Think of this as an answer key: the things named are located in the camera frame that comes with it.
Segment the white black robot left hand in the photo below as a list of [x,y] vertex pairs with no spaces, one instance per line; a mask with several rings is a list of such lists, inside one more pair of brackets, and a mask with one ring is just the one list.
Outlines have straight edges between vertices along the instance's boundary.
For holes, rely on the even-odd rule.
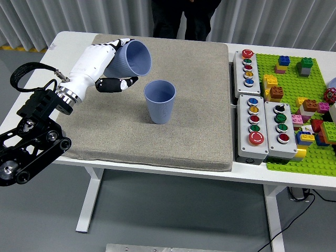
[[109,93],[129,88],[149,72],[140,69],[140,60],[136,59],[140,51],[135,46],[142,44],[130,38],[90,45],[73,66],[69,80],[57,87],[57,96],[67,103],[80,103],[91,86]]

